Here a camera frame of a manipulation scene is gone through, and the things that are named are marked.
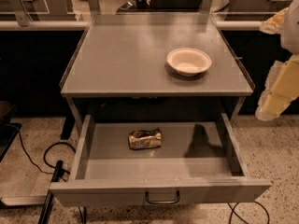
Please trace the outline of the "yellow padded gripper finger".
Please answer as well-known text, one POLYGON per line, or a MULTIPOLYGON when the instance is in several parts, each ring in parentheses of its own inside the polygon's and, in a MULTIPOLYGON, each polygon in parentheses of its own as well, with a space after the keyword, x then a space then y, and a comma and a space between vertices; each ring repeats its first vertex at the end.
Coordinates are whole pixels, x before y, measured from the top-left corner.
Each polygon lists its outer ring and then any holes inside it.
POLYGON ((287 7, 283 8, 268 20, 263 21, 260 26, 260 31, 270 35, 280 34, 284 23, 284 16, 287 11, 287 7))
POLYGON ((277 119, 299 97, 299 55, 283 63, 275 61, 265 81, 255 117, 262 121, 277 119))

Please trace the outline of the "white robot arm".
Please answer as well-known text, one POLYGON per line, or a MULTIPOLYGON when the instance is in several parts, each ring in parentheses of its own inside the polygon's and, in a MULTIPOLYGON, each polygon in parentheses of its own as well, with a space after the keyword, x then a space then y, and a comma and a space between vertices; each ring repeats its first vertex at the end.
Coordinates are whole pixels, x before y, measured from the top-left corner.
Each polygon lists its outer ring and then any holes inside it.
POLYGON ((269 70, 258 107, 257 119, 277 119, 299 97, 299 0, 280 10, 260 30, 266 34, 280 34, 281 47, 292 54, 286 62, 275 61, 269 70))

